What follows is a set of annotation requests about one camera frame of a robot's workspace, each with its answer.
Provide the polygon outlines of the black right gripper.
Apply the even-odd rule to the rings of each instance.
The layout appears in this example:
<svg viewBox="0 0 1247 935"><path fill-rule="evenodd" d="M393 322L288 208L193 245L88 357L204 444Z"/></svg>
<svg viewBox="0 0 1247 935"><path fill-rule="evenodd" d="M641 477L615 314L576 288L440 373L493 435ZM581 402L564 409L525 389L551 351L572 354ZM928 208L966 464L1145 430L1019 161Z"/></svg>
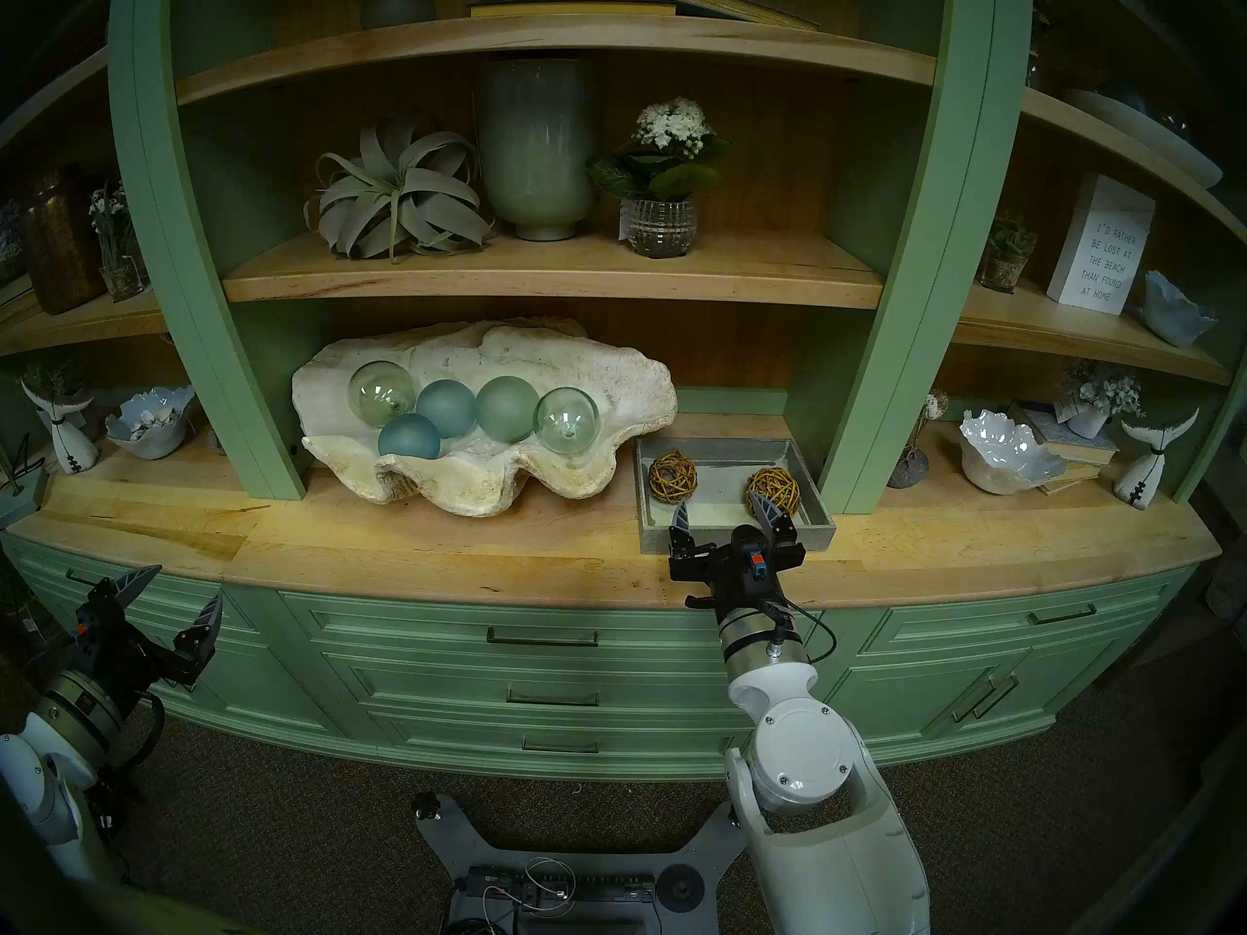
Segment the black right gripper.
<svg viewBox="0 0 1247 935"><path fill-rule="evenodd" d="M687 607L712 608L718 618L734 610L796 610L778 580L781 572L799 567L806 557L796 525L783 507L761 492L751 492L751 511L763 531L741 525L726 545L696 545L688 502L676 505L670 520L670 576L711 590L708 597L688 596Z"/></svg>

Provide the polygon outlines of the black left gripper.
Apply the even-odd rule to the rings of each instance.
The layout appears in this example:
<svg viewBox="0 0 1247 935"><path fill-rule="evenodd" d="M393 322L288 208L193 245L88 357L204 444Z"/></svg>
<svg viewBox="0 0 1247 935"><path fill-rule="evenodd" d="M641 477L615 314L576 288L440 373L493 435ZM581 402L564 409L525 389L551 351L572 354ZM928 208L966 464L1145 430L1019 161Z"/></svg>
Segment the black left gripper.
<svg viewBox="0 0 1247 935"><path fill-rule="evenodd" d="M223 592L214 593L192 626L176 635L172 650L127 621L126 608L161 570L161 565L148 565L102 578L76 612L76 669L99 684L118 711L133 711L157 681L192 689L216 652Z"/></svg>

